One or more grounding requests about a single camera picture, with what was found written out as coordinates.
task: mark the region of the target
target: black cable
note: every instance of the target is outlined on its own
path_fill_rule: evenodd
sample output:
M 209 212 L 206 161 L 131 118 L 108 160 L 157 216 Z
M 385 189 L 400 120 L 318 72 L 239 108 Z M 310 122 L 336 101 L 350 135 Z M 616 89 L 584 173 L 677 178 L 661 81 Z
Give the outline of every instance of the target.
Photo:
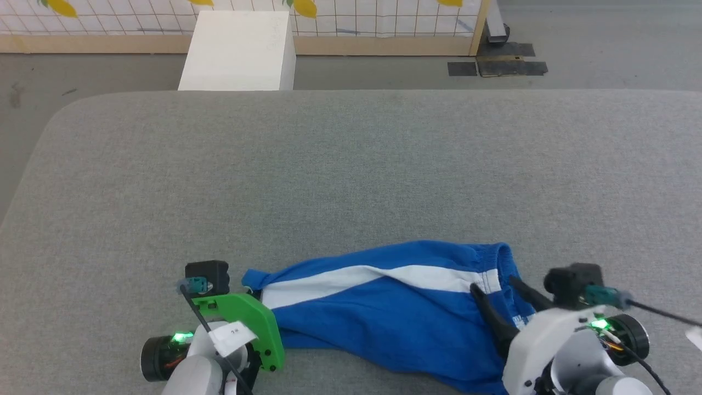
M 190 295 L 187 294 L 187 288 L 185 287 L 185 285 L 180 285 L 179 290 L 180 293 L 183 294 L 187 305 L 190 306 L 190 309 L 193 313 L 195 313 L 195 316 L 202 324 L 202 327 L 205 328 L 205 331 L 207 331 L 207 333 L 212 332 L 210 325 L 207 323 L 207 321 L 205 321 L 205 317 L 202 316 L 202 313 L 200 313 L 200 310 L 197 308 L 197 306 L 195 306 L 195 303 L 193 303 Z M 234 367 L 229 358 L 227 358 L 227 356 L 224 355 L 222 355 L 222 358 L 225 360 L 225 362 L 227 362 L 229 368 L 232 369 L 234 376 L 237 378 L 237 382 L 241 385 L 241 389 L 244 391 L 244 395 L 253 395 L 253 391 L 251 391 L 249 384 L 246 382 L 246 380 L 244 380 L 244 378 L 241 376 L 241 373 L 239 373 L 239 371 Z
M 656 309 L 655 307 L 647 306 L 643 303 L 636 302 L 635 300 L 629 299 L 628 302 L 631 306 L 638 307 L 641 310 L 650 311 L 650 312 L 658 314 L 660 316 L 668 317 L 668 318 L 671 318 L 673 320 L 680 321 L 681 323 L 686 323 L 687 325 L 702 327 L 702 323 L 699 321 L 695 321 L 695 320 L 691 320 L 689 318 L 678 316 L 677 314 L 668 313 L 667 311 L 663 311 L 660 309 Z
M 623 342 L 617 343 L 616 345 L 621 347 L 624 350 L 624 352 L 626 352 L 630 357 L 634 358 L 641 366 L 644 367 L 644 369 L 646 369 L 646 371 L 651 375 L 651 377 L 653 377 L 653 379 L 656 380 L 656 382 L 661 387 L 661 389 L 663 390 L 665 395 L 670 395 L 670 390 L 665 386 L 665 384 L 663 383 L 663 380 L 661 380 L 661 378 L 656 374 L 656 372 L 654 372 L 654 369 L 646 361 L 644 361 L 643 358 L 638 356 L 632 349 L 627 347 Z

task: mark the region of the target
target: green led light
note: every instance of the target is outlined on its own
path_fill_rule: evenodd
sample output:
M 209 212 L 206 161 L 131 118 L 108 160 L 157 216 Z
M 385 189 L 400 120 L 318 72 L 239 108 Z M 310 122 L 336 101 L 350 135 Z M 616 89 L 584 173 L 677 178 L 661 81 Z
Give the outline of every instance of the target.
M 607 320 L 596 320 L 591 322 L 590 326 L 598 329 L 607 329 L 609 328 L 609 323 Z
M 192 337 L 192 332 L 176 333 L 171 340 L 177 343 L 183 343 L 189 337 Z

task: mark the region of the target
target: green plastic part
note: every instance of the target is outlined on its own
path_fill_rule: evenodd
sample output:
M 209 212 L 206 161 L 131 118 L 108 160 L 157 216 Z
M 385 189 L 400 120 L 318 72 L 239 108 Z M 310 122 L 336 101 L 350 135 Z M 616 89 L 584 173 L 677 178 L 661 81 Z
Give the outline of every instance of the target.
M 224 294 L 193 298 L 203 316 L 220 316 L 228 323 L 241 321 L 256 334 L 251 342 L 261 357 L 263 370 L 280 370 L 285 363 L 285 350 L 280 340 L 278 323 L 273 312 L 249 294 Z

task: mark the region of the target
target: wooden frame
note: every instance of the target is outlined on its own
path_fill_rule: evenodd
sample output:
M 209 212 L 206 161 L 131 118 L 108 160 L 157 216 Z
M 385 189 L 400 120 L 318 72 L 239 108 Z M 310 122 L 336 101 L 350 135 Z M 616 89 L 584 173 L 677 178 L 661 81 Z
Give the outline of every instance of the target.
M 483 0 L 473 37 L 295 37 L 298 55 L 475 56 L 490 1 Z M 191 36 L 0 35 L 0 53 L 187 53 Z

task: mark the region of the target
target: grid patterned fabric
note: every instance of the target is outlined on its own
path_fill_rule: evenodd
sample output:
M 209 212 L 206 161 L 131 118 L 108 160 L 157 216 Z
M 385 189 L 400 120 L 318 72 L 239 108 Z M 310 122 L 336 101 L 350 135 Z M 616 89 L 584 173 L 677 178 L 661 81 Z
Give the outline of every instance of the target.
M 293 33 L 314 37 L 471 37 L 481 0 L 445 6 L 437 0 L 314 0 L 316 18 L 302 16 L 285 0 L 67 0 L 76 17 L 52 1 L 0 0 L 0 34 L 122 35 L 192 34 L 201 10 L 289 11 Z

